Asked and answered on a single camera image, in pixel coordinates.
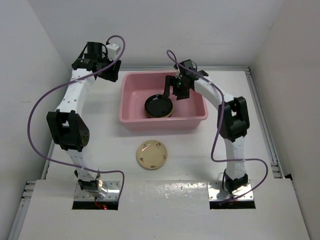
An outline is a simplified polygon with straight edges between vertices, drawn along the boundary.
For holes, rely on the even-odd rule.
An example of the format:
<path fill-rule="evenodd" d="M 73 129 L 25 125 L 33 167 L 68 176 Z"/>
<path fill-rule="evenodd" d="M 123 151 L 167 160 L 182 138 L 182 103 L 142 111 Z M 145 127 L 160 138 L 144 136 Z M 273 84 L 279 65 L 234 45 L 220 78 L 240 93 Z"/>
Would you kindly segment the black plate front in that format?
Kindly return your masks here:
<path fill-rule="evenodd" d="M 171 112 L 174 109 L 172 100 L 162 94 L 155 94 L 147 98 L 144 110 L 151 113 Z"/>

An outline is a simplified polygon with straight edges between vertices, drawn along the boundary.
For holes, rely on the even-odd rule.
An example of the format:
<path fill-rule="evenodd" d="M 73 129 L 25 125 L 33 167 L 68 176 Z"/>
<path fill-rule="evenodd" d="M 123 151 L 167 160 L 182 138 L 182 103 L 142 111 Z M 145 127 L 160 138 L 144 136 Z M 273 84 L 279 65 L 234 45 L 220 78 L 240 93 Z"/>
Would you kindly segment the cream floral plate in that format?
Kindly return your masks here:
<path fill-rule="evenodd" d="M 136 151 L 137 162 L 146 170 L 161 168 L 168 159 L 166 146 L 159 140 L 146 140 Z"/>

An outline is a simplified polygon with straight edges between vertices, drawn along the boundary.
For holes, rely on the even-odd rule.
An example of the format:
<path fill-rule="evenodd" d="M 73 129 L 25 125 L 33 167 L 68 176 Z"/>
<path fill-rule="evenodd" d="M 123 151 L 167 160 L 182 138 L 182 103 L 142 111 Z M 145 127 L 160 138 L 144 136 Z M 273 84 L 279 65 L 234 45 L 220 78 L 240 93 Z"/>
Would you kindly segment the lime green plate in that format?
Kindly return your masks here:
<path fill-rule="evenodd" d="M 171 112 L 164 112 L 164 113 L 154 113 L 154 112 L 148 112 L 145 111 L 145 114 L 148 118 L 153 118 L 153 119 L 160 119 L 160 118 L 169 118 L 172 116 L 173 111 Z"/>

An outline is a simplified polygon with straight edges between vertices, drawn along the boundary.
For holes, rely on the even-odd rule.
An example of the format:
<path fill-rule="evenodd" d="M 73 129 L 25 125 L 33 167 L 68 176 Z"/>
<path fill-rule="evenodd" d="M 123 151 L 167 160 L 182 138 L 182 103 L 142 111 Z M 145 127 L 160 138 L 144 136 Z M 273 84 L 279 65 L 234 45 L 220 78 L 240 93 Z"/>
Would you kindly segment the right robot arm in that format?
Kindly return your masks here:
<path fill-rule="evenodd" d="M 249 179 L 245 168 L 244 143 L 250 127 L 247 101 L 244 97 L 234 97 L 213 83 L 209 74 L 197 70 L 192 60 L 174 60 L 176 75 L 166 76 L 164 95 L 169 88 L 177 100 L 186 99 L 190 91 L 202 95 L 217 110 L 217 132 L 213 142 L 222 137 L 225 144 L 226 168 L 222 177 L 221 190 L 232 196 L 234 191 L 247 185 Z"/>

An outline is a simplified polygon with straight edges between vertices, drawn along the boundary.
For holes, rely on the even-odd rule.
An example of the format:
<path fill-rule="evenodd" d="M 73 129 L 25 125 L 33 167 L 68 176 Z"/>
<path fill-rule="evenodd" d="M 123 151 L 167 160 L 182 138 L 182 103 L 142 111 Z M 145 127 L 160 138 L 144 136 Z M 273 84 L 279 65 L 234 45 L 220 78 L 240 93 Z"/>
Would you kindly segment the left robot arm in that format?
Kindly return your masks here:
<path fill-rule="evenodd" d="M 81 115 L 87 94 L 97 77 L 116 82 L 121 61 L 116 58 L 121 47 L 115 43 L 88 42 L 71 65 L 70 85 L 55 109 L 47 113 L 46 120 L 53 141 L 71 158 L 80 189 L 95 199 L 108 194 L 107 184 L 101 180 L 86 159 L 84 148 L 90 140 L 90 130 Z"/>

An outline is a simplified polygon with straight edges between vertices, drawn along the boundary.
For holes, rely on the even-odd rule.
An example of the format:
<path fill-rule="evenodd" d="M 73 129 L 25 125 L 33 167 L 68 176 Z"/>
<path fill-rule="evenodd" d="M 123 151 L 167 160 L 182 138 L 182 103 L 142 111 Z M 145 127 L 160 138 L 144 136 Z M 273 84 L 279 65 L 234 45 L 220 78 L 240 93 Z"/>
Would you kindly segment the pink plastic bin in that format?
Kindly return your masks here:
<path fill-rule="evenodd" d="M 162 94 L 165 77 L 175 76 L 169 71 L 133 71 L 124 75 L 121 85 L 119 121 L 130 131 L 195 129 L 208 118 L 205 98 L 191 90 L 188 99 L 176 100 L 171 94 L 173 112 L 170 117 L 151 118 L 145 112 L 147 98 Z"/>

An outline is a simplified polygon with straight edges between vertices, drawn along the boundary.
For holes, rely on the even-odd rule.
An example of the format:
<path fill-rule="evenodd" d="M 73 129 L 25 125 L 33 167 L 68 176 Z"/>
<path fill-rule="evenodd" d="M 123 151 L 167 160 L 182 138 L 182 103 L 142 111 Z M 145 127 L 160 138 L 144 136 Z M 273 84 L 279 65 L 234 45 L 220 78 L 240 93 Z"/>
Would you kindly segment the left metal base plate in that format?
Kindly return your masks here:
<path fill-rule="evenodd" d="M 77 183 L 74 192 L 74 201 L 76 202 L 93 202 L 95 198 L 98 201 L 113 202 L 117 201 L 120 194 L 119 181 L 102 181 L 99 180 L 96 189 L 81 189 Z"/>

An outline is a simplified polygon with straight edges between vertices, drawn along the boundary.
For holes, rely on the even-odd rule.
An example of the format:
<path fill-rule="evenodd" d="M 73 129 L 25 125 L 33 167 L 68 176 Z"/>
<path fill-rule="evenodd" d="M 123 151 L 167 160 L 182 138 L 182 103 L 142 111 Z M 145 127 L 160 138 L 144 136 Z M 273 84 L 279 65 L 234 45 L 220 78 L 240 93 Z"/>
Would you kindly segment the metal base plate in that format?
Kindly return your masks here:
<path fill-rule="evenodd" d="M 81 189 L 77 183 L 74 192 L 74 201 L 76 202 L 93 202 L 95 198 L 98 201 L 113 202 L 117 201 L 120 194 L 119 181 L 102 181 L 99 180 L 96 189 Z"/>
<path fill-rule="evenodd" d="M 238 196 L 238 199 L 236 201 L 253 201 L 254 200 L 254 194 L 252 192 L 252 184 L 249 181 L 246 185 L 241 186 L 234 190 L 232 194 L 229 194 L 228 192 L 224 191 L 222 189 L 222 181 L 208 181 L 207 182 L 207 190 L 208 190 L 208 198 L 210 202 L 222 202 L 229 198 L 235 198 Z"/>

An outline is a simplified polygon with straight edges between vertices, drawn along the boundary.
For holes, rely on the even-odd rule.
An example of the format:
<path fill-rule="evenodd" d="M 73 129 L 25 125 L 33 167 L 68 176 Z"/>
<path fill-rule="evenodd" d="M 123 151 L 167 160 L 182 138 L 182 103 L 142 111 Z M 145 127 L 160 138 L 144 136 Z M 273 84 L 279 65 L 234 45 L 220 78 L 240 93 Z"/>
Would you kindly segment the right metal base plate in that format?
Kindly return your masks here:
<path fill-rule="evenodd" d="M 232 194 L 229 194 L 228 192 L 224 191 L 222 189 L 222 181 L 208 181 L 207 182 L 207 190 L 208 190 L 208 198 L 210 202 L 222 202 L 229 198 L 235 198 L 238 196 L 238 199 L 236 201 L 253 201 L 254 200 L 254 194 L 252 192 L 252 184 L 249 181 L 246 185 L 241 186 L 234 190 Z"/>

